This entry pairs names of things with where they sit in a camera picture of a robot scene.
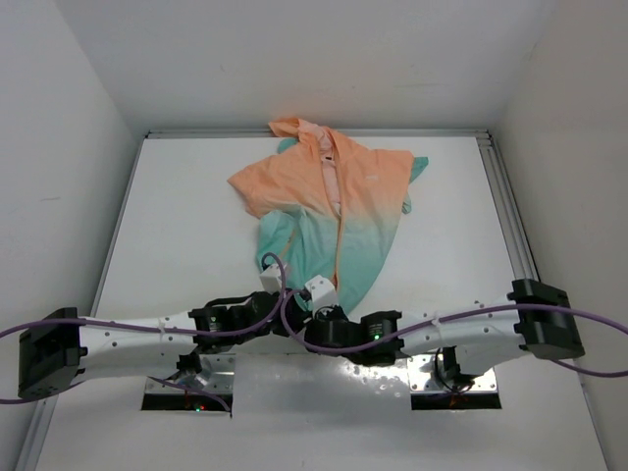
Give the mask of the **orange and teal zip jacket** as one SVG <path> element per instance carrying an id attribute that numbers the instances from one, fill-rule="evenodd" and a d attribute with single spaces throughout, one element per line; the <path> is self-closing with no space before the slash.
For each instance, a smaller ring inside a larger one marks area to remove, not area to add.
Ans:
<path id="1" fill-rule="evenodd" d="M 288 285 L 317 275 L 352 311 L 377 280 L 410 185 L 428 167 L 408 150 L 368 148 L 343 133 L 290 118 L 270 123 L 278 152 L 232 175 L 246 211 L 259 220 L 257 254 L 278 255 Z"/>

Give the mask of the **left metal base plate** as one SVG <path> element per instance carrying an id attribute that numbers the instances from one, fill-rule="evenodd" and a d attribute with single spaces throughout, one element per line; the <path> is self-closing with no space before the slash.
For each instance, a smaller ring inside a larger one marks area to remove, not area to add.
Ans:
<path id="1" fill-rule="evenodd" d="M 196 388 L 212 394 L 231 394 L 234 388 L 236 356 L 234 354 L 204 354 L 200 356 L 201 370 L 183 370 L 163 378 L 164 381 Z"/>

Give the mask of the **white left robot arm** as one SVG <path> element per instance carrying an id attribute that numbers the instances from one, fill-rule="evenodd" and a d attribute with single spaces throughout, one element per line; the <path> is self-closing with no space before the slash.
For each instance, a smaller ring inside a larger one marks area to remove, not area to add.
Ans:
<path id="1" fill-rule="evenodd" d="M 197 374 L 201 356 L 269 334 L 283 337 L 287 327 L 300 331 L 306 316 L 290 302 L 282 319 L 279 295 L 265 291 L 127 321 L 95 321 L 74 307 L 61 308 L 20 334 L 18 397 L 39 400 L 101 378 Z"/>

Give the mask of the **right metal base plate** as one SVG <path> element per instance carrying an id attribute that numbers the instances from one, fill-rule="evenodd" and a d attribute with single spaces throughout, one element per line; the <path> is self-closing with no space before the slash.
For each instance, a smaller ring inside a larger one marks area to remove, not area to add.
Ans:
<path id="1" fill-rule="evenodd" d="M 441 351 L 412 356 L 406 361 L 410 391 L 418 394 L 497 393 L 494 369 L 480 376 L 463 375 L 445 364 Z"/>

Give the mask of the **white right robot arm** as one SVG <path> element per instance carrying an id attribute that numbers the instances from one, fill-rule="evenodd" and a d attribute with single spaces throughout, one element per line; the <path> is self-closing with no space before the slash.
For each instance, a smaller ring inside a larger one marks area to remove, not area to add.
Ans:
<path id="1" fill-rule="evenodd" d="M 391 366 L 400 358 L 437 350 L 441 358 L 434 375 L 448 386 L 467 386 L 500 363 L 531 354 L 557 361 L 585 354 L 576 322 L 563 313 L 570 306 L 567 293 L 530 279 L 512 282 L 505 296 L 507 308 L 482 305 L 477 316 L 448 319 L 428 316 L 421 327 L 399 337 L 395 310 L 349 321 L 338 307 L 317 314 L 304 331 L 307 349 L 342 356 L 362 366 Z"/>

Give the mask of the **aluminium frame rail right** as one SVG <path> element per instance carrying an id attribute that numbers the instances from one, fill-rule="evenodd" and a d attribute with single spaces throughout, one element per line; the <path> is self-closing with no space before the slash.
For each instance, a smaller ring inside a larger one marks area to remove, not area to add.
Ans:
<path id="1" fill-rule="evenodd" d="M 476 140 L 514 275 L 517 279 L 538 280 L 538 269 L 497 144 L 488 132 L 478 133 Z"/>

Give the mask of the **metal base plate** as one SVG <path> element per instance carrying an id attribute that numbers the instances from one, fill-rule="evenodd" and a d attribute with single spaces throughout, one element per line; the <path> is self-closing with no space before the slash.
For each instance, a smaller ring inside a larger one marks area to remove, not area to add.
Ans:
<path id="1" fill-rule="evenodd" d="M 418 394 L 497 393 L 494 369 L 480 376 L 463 375 L 445 364 L 441 351 L 412 356 L 406 361 L 410 391 Z"/>
<path id="2" fill-rule="evenodd" d="M 183 370 L 163 378 L 164 381 L 196 388 L 212 394 L 231 394 L 234 388 L 236 356 L 234 354 L 204 354 L 200 356 L 201 370 Z"/>

